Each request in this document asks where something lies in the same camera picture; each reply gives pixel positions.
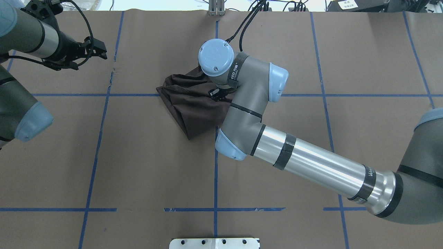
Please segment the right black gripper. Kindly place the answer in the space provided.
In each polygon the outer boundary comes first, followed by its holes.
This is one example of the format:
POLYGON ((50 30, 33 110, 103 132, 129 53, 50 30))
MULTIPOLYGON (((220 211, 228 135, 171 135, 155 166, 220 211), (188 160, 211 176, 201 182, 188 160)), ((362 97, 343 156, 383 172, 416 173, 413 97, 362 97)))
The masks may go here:
POLYGON ((214 101, 232 101, 227 96, 233 94, 236 91, 234 88, 221 89, 215 88, 208 91, 209 97, 214 101))

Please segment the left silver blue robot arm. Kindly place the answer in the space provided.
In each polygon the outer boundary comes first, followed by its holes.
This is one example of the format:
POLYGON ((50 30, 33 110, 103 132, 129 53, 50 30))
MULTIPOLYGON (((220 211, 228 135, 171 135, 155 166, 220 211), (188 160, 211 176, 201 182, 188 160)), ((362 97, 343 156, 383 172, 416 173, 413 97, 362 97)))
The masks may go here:
POLYGON ((54 71, 78 70, 90 58, 107 59, 103 41, 95 38, 90 22, 73 0, 84 19, 89 35, 76 41, 64 33, 56 16, 63 11, 63 0, 30 0, 18 7, 9 0, 1 1, 1 147, 13 140, 27 142, 49 128, 53 115, 7 68, 9 61, 27 61, 33 66, 22 71, 38 82, 47 81, 37 65, 54 71))

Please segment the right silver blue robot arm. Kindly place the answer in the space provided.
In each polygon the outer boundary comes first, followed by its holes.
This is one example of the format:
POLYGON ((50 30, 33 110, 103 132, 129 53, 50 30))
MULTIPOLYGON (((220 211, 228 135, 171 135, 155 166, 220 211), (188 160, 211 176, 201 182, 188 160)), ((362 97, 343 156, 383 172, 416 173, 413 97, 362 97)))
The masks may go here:
POLYGON ((234 160, 247 155, 364 205, 391 222, 422 225, 442 221, 442 108, 426 112, 395 172, 376 171, 262 122, 268 102, 279 101, 289 72, 272 63, 235 52, 214 38, 198 52, 204 74, 216 85, 209 96, 219 101, 234 93, 215 142, 234 160))

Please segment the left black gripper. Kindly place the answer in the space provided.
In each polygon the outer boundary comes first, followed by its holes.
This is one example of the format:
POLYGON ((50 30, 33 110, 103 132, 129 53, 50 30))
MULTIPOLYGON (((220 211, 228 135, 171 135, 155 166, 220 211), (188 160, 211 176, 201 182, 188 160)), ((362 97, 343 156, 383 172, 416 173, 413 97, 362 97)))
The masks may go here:
POLYGON ((107 59, 107 49, 103 41, 88 36, 83 43, 60 33, 59 45, 51 56, 43 58, 43 66, 59 71, 61 69, 78 70, 91 57, 107 59))

